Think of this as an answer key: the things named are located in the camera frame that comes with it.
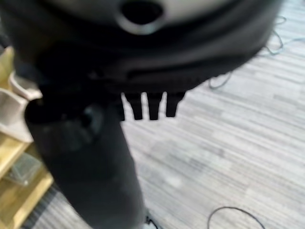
white object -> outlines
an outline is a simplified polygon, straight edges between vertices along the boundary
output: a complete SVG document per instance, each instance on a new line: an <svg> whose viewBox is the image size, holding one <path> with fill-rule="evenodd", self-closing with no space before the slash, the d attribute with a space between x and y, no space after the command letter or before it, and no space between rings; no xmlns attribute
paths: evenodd
<svg viewBox="0 0 305 229"><path fill-rule="evenodd" d="M15 72L10 74L9 84L14 93L27 100L42 98L42 93L34 82L19 77Z"/></svg>
<svg viewBox="0 0 305 229"><path fill-rule="evenodd" d="M33 138L24 121L24 110L28 101L0 88L0 131L22 142Z"/></svg>

striped carpet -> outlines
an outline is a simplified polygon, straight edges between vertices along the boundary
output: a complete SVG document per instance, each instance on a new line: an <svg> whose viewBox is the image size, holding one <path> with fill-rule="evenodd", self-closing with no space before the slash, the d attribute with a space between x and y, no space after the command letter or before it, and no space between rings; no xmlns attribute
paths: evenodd
<svg viewBox="0 0 305 229"><path fill-rule="evenodd" d="M276 31L285 42L305 37L303 0L286 1L280 15L287 22ZM278 44L273 37L269 46ZM165 229L206 229L210 212L226 205L250 211L266 229L305 227L304 42L256 57L219 90L195 88L175 119L135 122L125 106L123 128L145 201ZM89 229L53 187L24 226ZM210 227L259 228L231 210L217 213Z"/></svg>

black cylinder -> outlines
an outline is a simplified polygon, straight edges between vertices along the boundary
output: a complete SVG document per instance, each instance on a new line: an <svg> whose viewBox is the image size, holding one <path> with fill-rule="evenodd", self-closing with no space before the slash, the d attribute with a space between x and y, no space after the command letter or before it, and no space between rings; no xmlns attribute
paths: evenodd
<svg viewBox="0 0 305 229"><path fill-rule="evenodd" d="M25 119L56 184L91 227L143 227L142 193L114 109L91 104L71 112L35 100Z"/></svg>

black plastic tab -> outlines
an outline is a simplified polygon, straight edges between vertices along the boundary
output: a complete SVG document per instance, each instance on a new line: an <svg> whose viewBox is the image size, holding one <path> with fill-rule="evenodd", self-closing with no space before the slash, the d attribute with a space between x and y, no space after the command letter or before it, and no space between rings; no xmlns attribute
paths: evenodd
<svg viewBox="0 0 305 229"><path fill-rule="evenodd" d="M159 106L162 96L163 93L147 93L150 120L159 119Z"/></svg>
<svg viewBox="0 0 305 229"><path fill-rule="evenodd" d="M167 93L166 117L175 117L179 102L184 98L185 92Z"/></svg>
<svg viewBox="0 0 305 229"><path fill-rule="evenodd" d="M142 114L142 103L141 103L141 93L139 94L125 94L127 101L132 106L133 116L135 120L143 119Z"/></svg>

black wire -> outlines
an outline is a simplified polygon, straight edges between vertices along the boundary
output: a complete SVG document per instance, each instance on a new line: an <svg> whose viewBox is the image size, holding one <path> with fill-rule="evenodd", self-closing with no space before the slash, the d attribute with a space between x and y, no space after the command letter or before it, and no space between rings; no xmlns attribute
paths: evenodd
<svg viewBox="0 0 305 229"><path fill-rule="evenodd" d="M227 82L231 79L232 74L233 74L233 72L230 72L230 73L228 74L227 78L225 79L225 81L223 81L223 83L221 83L220 85L217 85L217 86L213 86L213 85L212 85L212 78L209 79L209 81L208 81L209 88L210 88L211 90L217 90L218 88L221 88L221 87L225 86L225 85L227 84Z"/></svg>
<svg viewBox="0 0 305 229"><path fill-rule="evenodd" d="M282 21L275 22L275 25L282 25L282 24L284 24L287 21L287 18L284 17L284 16L281 16L281 15L277 16L277 18L278 19L282 19ZM287 44L289 44L291 42L295 42L295 41L304 41L305 40L305 38L296 38L296 39L292 39L292 40L284 43L282 38L281 38L281 36L275 30L273 30L272 33L278 38L279 43L280 43L280 47L278 49L276 49L276 50L272 50L269 47L265 46L264 48L268 51L268 53L260 54L260 55L257 55L257 56L264 56L264 57L266 57L266 56L276 56L278 54L281 54L284 51L284 48L285 48L285 46ZM217 86L213 86L212 85L212 78L209 79L208 80L209 88L211 90L217 90L217 89L225 86L229 82L229 80L231 79L232 74L233 74L233 72L230 72L230 74L227 76L226 80L222 84L217 85Z"/></svg>
<svg viewBox="0 0 305 229"><path fill-rule="evenodd" d="M254 219L260 226L262 229L266 229L265 226L258 220L258 218L256 218L254 215L252 215L251 213L241 209L241 208L236 208L236 207L227 207L227 206L224 206L224 207L220 207L220 208L217 208L215 209L210 215L209 215L209 218L208 218L208 221L207 221L207 229L210 229L210 224L211 224L211 219L213 217L213 215L215 213L217 213L218 211L220 210L223 210L223 209L233 209L233 210L237 210L237 211L240 211L244 214L246 214L247 216L250 216L252 219Z"/></svg>

